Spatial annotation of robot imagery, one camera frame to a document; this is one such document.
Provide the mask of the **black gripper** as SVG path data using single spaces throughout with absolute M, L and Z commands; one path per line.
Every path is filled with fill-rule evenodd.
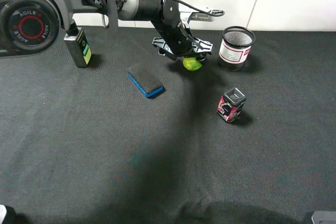
M 181 20 L 179 4 L 173 0 L 161 0 L 158 18 L 151 21 L 160 37 L 152 41 L 159 54 L 172 60 L 178 57 L 193 58 L 204 62 L 212 54 L 212 44 L 193 36 L 190 22 Z

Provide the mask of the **grey robot base right corner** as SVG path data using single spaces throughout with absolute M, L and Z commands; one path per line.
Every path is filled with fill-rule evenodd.
M 335 211 L 315 211 L 311 217 L 313 224 L 336 224 Z

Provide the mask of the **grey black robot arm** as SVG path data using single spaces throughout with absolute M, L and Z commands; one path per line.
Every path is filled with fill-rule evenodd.
M 86 67 L 91 58 L 85 34 L 74 14 L 98 13 L 107 16 L 105 26 L 118 22 L 151 22 L 159 33 L 152 41 L 159 54 L 172 60 L 179 57 L 204 62 L 212 44 L 193 36 L 189 23 L 217 16 L 211 8 L 191 5 L 180 10 L 181 0 L 1 0 L 1 56 L 19 57 L 49 49 L 61 30 L 77 67 Z

